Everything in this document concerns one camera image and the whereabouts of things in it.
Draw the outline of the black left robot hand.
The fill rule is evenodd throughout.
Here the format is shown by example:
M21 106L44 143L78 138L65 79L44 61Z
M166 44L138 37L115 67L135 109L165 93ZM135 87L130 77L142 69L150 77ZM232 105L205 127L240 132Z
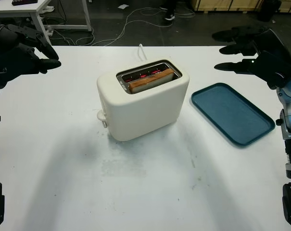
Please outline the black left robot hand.
M21 75L45 74L61 66L42 32L12 24L0 25L0 88Z

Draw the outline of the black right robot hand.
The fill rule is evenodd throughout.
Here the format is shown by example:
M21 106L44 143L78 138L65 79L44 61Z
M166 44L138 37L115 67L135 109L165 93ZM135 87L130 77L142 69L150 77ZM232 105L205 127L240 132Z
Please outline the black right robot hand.
M216 32L212 38L233 42L222 47L219 50L221 54L257 55L255 59L217 64L216 70L255 75L264 81L275 81L277 85L291 78L291 54L272 29L266 26L236 26Z

